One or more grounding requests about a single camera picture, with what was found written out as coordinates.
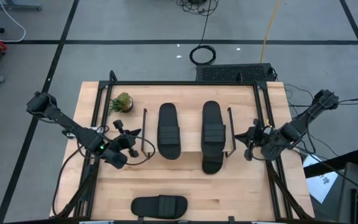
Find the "yellow cable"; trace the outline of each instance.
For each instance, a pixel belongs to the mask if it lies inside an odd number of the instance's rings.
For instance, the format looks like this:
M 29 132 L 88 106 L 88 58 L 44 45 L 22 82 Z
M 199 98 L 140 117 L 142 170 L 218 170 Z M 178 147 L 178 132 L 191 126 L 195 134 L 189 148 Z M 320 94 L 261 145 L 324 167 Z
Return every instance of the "yellow cable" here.
M 260 63 L 262 63 L 263 60 L 264 60 L 266 40 L 267 40 L 267 37 L 269 36 L 269 31 L 270 31 L 270 28 L 271 28 L 271 26 L 273 24 L 274 17 L 276 16 L 276 12 L 277 12 L 277 9 L 278 9 L 278 5 L 280 5 L 280 1 L 281 0 L 277 0 L 276 6 L 274 7 L 272 18 L 270 19 L 270 22 L 269 22 L 268 27 L 267 27 L 266 36 L 265 36 L 265 39 L 264 39 L 264 45 L 262 47 L 262 54 L 260 55 Z

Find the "white paper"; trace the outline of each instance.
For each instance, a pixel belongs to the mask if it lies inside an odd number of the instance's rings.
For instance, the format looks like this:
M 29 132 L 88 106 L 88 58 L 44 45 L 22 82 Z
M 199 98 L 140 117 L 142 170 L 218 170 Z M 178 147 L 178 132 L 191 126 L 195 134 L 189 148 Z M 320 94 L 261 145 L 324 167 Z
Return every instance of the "white paper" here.
M 303 167 L 305 168 L 310 165 L 321 162 L 320 159 L 318 161 L 316 159 L 308 155 L 303 161 Z M 310 195 L 314 197 L 318 202 L 322 203 L 327 197 L 329 190 L 334 185 L 336 177 L 338 177 L 338 175 L 335 172 L 330 172 L 317 177 L 307 178 L 306 182 L 308 183 Z

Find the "succulent plant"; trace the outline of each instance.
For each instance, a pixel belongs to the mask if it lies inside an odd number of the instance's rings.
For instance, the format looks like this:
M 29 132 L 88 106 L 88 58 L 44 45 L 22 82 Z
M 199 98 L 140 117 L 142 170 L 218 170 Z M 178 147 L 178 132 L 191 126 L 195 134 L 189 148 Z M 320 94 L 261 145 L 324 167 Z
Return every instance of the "succulent plant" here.
M 131 107 L 132 99 L 128 93 L 121 93 L 117 98 L 110 100 L 109 114 L 128 110 Z

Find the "black metal grate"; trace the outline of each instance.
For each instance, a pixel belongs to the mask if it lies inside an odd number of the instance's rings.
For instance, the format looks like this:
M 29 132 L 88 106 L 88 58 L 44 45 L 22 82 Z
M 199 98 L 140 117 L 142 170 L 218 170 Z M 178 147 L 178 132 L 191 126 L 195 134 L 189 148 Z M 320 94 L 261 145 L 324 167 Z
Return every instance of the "black metal grate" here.
M 197 67 L 198 81 L 274 81 L 270 64 L 202 65 Z

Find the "white cable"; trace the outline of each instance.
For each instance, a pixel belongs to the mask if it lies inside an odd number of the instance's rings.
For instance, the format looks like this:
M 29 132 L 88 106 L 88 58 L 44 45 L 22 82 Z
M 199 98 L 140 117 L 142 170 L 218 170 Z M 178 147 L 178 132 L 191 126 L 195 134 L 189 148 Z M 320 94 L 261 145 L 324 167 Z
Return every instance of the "white cable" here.
M 22 36 L 22 38 L 20 38 L 20 40 L 1 40 L 1 41 L 2 41 L 2 42 L 20 42 L 20 41 L 22 41 L 22 40 L 24 39 L 24 37 L 25 37 L 25 34 L 26 34 L 25 28 L 22 27 L 22 25 L 20 25 L 18 22 L 16 22 L 16 20 L 14 20 L 14 19 L 11 17 L 11 15 L 9 15 L 9 13 L 7 13 L 7 11 L 6 11 L 5 7 L 4 7 L 4 4 L 1 2 L 1 0 L 0 0 L 0 4 L 1 4 L 1 7 L 2 7 L 2 9 L 4 10 L 4 12 L 6 13 L 6 15 L 7 15 L 9 18 L 11 18 L 12 21 L 15 22 L 15 23 L 16 23 L 20 28 L 22 28 L 22 30 L 23 30 L 23 36 Z

